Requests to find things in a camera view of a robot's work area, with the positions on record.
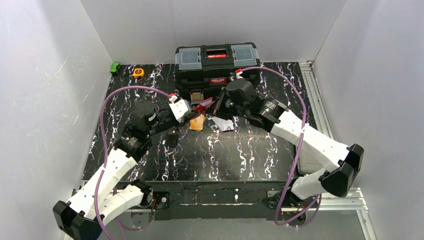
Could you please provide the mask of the red leather card holder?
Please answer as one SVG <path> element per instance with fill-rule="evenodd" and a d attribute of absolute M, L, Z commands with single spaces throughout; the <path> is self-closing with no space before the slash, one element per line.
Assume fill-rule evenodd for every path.
<path fill-rule="evenodd" d="M 193 110 L 195 113 L 205 114 L 206 111 L 215 103 L 212 97 L 200 102 Z"/>

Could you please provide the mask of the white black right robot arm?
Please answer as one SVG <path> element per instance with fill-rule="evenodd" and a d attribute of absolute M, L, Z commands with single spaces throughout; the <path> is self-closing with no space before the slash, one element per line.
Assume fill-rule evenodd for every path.
<path fill-rule="evenodd" d="M 252 83 L 243 78 L 222 87 L 213 114 L 221 119 L 244 117 L 251 125 L 289 141 L 316 159 L 322 165 L 319 171 L 289 184 L 290 194 L 300 200 L 322 193 L 346 197 L 361 169 L 362 146 L 348 146 L 324 135 L 277 99 L 260 98 Z"/>

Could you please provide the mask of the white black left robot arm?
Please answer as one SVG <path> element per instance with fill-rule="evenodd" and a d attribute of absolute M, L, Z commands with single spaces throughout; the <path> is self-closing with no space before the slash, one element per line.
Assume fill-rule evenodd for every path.
<path fill-rule="evenodd" d="M 102 226 L 124 211 L 135 206 L 152 207 L 155 204 L 153 190 L 140 179 L 113 196 L 109 194 L 153 145 L 152 136 L 180 127 L 199 115 L 184 99 L 161 109 L 156 109 L 151 102 L 137 103 L 108 153 L 106 166 L 101 166 L 69 200 L 58 201 L 53 207 L 59 229 L 74 240 L 96 240 L 103 231 Z"/>

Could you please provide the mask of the silver credit card stack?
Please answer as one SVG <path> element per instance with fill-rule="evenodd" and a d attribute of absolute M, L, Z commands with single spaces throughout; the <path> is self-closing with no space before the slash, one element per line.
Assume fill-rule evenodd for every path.
<path fill-rule="evenodd" d="M 234 123 L 232 120 L 225 120 L 216 116 L 212 117 L 211 120 L 217 125 L 221 132 L 234 130 Z"/>

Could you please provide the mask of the black VIP card stack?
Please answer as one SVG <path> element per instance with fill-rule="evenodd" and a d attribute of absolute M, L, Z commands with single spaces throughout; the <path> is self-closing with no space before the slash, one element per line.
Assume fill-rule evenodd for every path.
<path fill-rule="evenodd" d="M 165 140 L 168 147 L 177 147 L 179 142 L 179 132 L 176 130 L 169 131 Z"/>

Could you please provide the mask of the drill bit set case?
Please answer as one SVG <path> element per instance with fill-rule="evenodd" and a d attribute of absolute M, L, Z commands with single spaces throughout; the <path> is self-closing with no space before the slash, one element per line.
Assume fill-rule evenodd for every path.
<path fill-rule="evenodd" d="M 190 102 L 195 105 L 199 104 L 204 100 L 204 94 L 202 92 L 192 92 L 190 93 Z"/>

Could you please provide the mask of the black plastic toolbox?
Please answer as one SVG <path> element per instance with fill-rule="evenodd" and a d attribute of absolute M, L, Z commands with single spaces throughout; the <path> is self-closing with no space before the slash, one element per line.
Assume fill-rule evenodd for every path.
<path fill-rule="evenodd" d="M 231 73 L 260 64 L 252 42 L 180 46 L 175 51 L 175 88 L 186 100 L 217 97 Z"/>

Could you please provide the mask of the orange tape measure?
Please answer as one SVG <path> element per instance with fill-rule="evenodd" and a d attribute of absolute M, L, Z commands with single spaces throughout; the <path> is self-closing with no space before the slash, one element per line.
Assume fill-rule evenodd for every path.
<path fill-rule="evenodd" d="M 145 71 L 142 68 L 135 68 L 132 73 L 132 76 L 136 79 L 142 78 L 144 75 Z"/>

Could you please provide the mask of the green small object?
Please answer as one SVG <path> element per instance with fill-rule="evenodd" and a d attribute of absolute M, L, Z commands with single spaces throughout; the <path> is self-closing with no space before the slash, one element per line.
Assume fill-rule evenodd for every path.
<path fill-rule="evenodd" d="M 110 73 L 115 75 L 119 72 L 119 68 L 120 68 L 120 63 L 119 62 L 114 62 L 110 68 Z"/>

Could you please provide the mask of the grey plastic case lid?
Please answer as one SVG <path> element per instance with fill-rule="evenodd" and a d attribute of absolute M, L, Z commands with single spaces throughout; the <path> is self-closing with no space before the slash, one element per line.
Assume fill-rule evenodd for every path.
<path fill-rule="evenodd" d="M 297 170 L 299 174 L 313 174 L 323 168 L 323 165 L 319 163 L 312 155 L 308 154 L 304 150 L 300 152 L 299 160 L 297 164 Z"/>

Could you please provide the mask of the black base rail with bracket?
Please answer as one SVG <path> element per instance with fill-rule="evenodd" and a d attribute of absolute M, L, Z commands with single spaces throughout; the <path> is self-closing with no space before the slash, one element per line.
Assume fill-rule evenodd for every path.
<path fill-rule="evenodd" d="M 265 198 L 283 190 L 283 181 L 148 181 L 157 221 L 182 219 L 266 219 L 275 209 Z"/>

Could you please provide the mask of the aluminium frame rail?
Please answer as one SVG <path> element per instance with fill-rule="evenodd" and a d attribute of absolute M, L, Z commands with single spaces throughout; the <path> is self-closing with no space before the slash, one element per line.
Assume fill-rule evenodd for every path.
<path fill-rule="evenodd" d="M 314 62 L 301 62 L 299 65 L 317 130 L 333 139 L 335 136 L 335 129 L 331 126 L 327 111 L 324 107 Z M 352 187 L 344 198 L 336 197 L 329 193 L 323 193 L 319 209 L 340 213 L 356 212 L 364 238 L 366 240 L 375 240 L 377 238 L 369 217 L 369 208 L 362 190 L 359 187 Z"/>

